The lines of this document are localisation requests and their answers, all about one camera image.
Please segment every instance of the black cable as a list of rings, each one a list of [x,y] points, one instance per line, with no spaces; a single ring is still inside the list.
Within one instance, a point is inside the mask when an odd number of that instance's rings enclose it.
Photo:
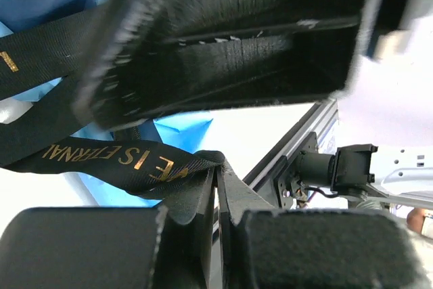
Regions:
[[[311,187],[311,186],[306,186],[304,188],[304,190],[306,191],[314,191],[314,192],[318,192],[320,193],[322,196],[324,196],[325,198],[328,199],[334,199],[338,197],[338,194],[326,194],[324,191],[320,190],[318,187]]]

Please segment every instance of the gold lettering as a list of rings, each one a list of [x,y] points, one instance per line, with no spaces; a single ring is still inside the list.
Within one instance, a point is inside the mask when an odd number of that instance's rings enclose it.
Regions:
[[[89,159],[96,159],[96,158],[100,158],[100,157],[98,157],[97,155],[99,155],[99,154],[101,154],[105,149],[107,149],[108,147],[104,147],[104,148],[100,148],[100,149],[98,149],[99,151],[95,154],[95,155],[93,155],[92,157],[89,157]]]
[[[146,160],[147,156],[149,156],[149,153],[150,153],[149,150],[146,150],[144,152],[144,154],[138,160],[137,164],[135,164],[134,169],[140,169],[141,165],[144,163],[144,161]]]
[[[94,155],[98,151],[99,151],[99,148],[92,149],[88,154],[84,155],[79,161],[84,162],[85,160],[90,159],[90,157],[92,157],[92,155]]]
[[[113,147],[115,147],[115,149],[112,150],[111,152],[109,152],[107,156],[105,156],[105,157],[99,157],[99,158],[101,158],[101,159],[110,159],[111,157],[113,157],[113,155],[115,153],[117,153],[121,149],[122,146],[113,146]]]
[[[47,157],[48,153],[49,153],[50,151],[52,151],[52,149],[53,149],[54,147],[56,147],[56,146],[57,146],[57,145],[51,145],[51,146],[49,147],[49,149],[46,151],[46,153],[44,153],[44,155],[42,156],[42,158]]]
[[[68,147],[60,149],[59,145],[55,145],[54,150],[53,150],[53,152],[51,153],[51,156],[48,159],[51,160],[51,159],[55,158],[56,156],[60,155],[62,152],[64,152],[66,150],[66,148],[68,148]]]
[[[188,175],[188,168],[185,167],[182,171],[178,172],[174,177],[171,177],[170,179],[167,179],[167,182],[170,182],[173,179],[176,179],[178,177],[184,178],[187,175]]]
[[[12,70],[13,72],[17,72],[19,71],[18,67],[16,66],[15,62],[11,59],[11,57],[9,57],[9,55],[7,54],[7,52],[0,52],[0,57],[3,58],[3,60],[5,60],[5,63],[7,64],[7,66],[9,67],[10,70]]]
[[[162,171],[161,176],[159,176],[159,177],[156,177],[153,175],[149,175],[149,176],[153,177],[154,179],[157,179],[158,181],[165,181],[167,179],[168,174],[170,173],[173,165],[174,165],[174,162],[172,160],[169,160],[169,159],[161,157],[161,156],[160,156],[160,159],[165,160],[167,162],[167,164],[164,168],[159,167],[159,166],[155,166],[156,169],[158,169],[159,171]]]
[[[73,153],[71,153],[71,151],[71,147],[66,147],[66,150],[62,153],[59,159],[57,159],[57,161],[59,162],[63,158],[63,156],[66,155],[65,162],[68,162],[72,158],[72,156],[75,155],[75,153],[78,151],[78,148],[75,149]]]
[[[75,156],[72,161],[73,162],[78,162],[84,155],[87,155],[87,153],[90,152],[90,149],[87,149],[86,151],[84,151],[83,148],[80,148],[80,153],[78,154],[78,156]]]
[[[137,154],[140,153],[140,149],[136,148],[136,147],[132,147],[132,148],[128,148],[124,151],[124,154],[127,155],[128,159],[126,162],[124,162],[121,158],[118,159],[119,163],[121,163],[122,165],[129,165],[133,162],[134,158],[133,155],[131,155],[132,151],[135,151]]]

